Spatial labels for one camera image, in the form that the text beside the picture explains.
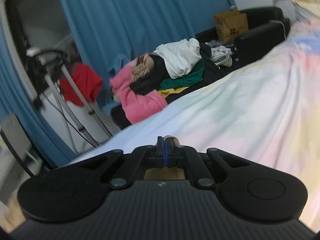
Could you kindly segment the black garment in pile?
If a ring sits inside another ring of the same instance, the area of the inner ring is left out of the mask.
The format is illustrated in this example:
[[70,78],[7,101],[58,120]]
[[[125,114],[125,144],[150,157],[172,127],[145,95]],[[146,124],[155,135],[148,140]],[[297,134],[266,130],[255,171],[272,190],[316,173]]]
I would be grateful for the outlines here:
[[153,90],[157,90],[161,86],[162,81],[170,77],[164,60],[160,56],[153,54],[151,54],[151,58],[155,63],[154,68],[144,77],[129,85],[135,94],[146,95]]

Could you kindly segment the blue curtain left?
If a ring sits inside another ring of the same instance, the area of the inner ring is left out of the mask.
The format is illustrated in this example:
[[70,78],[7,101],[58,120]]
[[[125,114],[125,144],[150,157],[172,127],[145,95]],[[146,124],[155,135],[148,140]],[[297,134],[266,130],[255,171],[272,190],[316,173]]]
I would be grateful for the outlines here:
[[10,113],[17,116],[31,142],[50,165],[61,167],[76,158],[75,153],[34,109],[16,73],[1,30],[1,118]]

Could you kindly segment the brown cardboard box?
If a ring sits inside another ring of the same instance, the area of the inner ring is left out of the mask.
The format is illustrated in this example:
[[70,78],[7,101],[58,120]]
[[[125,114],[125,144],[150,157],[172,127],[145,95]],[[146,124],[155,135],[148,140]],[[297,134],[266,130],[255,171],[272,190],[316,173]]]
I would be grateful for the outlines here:
[[247,15],[234,10],[213,15],[217,36],[223,44],[233,43],[240,34],[248,31]]

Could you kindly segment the pink garment in pile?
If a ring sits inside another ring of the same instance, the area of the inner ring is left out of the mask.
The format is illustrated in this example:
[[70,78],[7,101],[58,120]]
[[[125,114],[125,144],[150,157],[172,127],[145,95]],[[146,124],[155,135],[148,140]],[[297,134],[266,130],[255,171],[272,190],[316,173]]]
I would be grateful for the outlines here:
[[165,98],[155,89],[146,95],[138,95],[129,87],[131,69],[135,64],[135,60],[130,61],[121,68],[115,77],[110,78],[112,92],[119,99],[125,116],[131,124],[147,119],[168,105]]

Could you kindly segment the blue curtain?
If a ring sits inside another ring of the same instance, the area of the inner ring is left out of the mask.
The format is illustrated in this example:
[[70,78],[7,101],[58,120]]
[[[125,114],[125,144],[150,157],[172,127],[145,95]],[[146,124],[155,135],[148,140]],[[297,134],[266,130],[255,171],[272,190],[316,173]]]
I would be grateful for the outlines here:
[[235,0],[60,0],[82,60],[109,80],[133,58],[158,45],[191,38],[214,25]]
[[17,116],[31,142],[50,165],[61,167],[76,158],[75,153],[34,109],[16,73],[1,30],[1,118],[10,113]]

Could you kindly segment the dark window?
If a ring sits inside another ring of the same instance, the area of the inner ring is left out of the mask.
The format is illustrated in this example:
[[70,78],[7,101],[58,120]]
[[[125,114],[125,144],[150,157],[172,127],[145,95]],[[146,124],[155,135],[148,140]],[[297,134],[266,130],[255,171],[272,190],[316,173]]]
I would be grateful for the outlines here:
[[73,37],[60,0],[6,0],[5,10],[17,53],[37,93],[48,88],[44,72],[28,59],[28,49],[57,49],[69,54]]

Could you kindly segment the pastel tie-dye bed duvet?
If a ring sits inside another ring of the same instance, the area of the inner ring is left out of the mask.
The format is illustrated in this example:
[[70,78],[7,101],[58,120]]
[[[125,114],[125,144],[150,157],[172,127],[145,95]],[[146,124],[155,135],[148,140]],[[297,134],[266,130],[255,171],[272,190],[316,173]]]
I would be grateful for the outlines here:
[[287,40],[259,61],[170,103],[81,156],[125,153],[172,135],[203,152],[216,147],[299,178],[300,219],[319,230],[319,0],[294,0]]

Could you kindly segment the red garment on tripod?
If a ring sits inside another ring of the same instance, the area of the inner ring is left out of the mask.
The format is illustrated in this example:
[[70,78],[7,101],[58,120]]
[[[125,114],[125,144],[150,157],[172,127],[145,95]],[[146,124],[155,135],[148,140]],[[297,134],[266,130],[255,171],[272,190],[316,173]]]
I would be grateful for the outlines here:
[[[76,86],[89,103],[94,103],[103,85],[103,79],[87,64],[75,63],[71,77]],[[65,77],[60,78],[60,88],[65,101],[82,107],[84,104]]]

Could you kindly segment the black sofa chair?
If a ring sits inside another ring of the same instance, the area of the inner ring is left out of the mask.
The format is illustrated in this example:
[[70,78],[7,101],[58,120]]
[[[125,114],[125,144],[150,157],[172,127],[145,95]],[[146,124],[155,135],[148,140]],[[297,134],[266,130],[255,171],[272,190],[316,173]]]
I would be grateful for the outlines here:
[[290,19],[279,7],[256,7],[240,10],[247,15],[248,31],[236,37],[233,43],[220,42],[216,27],[196,34],[199,42],[217,41],[223,46],[232,45],[241,66],[262,59],[275,46],[286,40],[290,31]]

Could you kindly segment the brown fuzzy garment in pile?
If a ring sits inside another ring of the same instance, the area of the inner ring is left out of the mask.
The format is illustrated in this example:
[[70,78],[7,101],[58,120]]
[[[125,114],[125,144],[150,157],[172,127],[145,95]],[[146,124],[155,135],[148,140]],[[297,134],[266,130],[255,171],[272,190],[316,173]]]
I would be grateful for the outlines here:
[[138,79],[146,76],[154,68],[152,57],[146,53],[136,59],[136,65],[131,68],[131,81],[136,82]]

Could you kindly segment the green garment in pile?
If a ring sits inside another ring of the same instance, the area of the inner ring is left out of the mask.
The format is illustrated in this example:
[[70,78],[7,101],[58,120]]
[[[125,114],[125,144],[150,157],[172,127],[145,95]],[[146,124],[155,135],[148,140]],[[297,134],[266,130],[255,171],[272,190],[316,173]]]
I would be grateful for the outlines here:
[[204,61],[201,59],[195,64],[191,72],[177,79],[164,79],[157,90],[176,89],[180,87],[190,87],[202,80]]

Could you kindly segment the white garment in pile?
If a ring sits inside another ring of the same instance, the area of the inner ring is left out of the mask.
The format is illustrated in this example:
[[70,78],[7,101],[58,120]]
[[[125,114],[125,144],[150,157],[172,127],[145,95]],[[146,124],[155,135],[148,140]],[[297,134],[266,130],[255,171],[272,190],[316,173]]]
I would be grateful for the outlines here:
[[200,43],[195,38],[161,44],[152,53],[164,60],[167,72],[172,79],[189,74],[195,64],[202,59]]

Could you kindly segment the blue curtain right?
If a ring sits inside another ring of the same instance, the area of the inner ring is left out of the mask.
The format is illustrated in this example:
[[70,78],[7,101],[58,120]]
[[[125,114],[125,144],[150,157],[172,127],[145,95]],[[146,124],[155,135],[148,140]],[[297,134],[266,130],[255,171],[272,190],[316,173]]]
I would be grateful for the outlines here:
[[214,25],[235,0],[60,0],[82,60],[109,80],[133,58],[158,45],[191,38]]

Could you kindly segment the tan hoodie with white print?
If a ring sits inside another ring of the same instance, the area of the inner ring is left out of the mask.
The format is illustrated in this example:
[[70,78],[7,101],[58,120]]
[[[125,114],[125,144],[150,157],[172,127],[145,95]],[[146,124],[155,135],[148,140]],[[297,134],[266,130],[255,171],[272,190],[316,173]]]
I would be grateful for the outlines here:
[[165,163],[164,152],[164,167],[163,168],[148,168],[145,172],[145,180],[184,180],[184,170],[180,167],[167,167]]

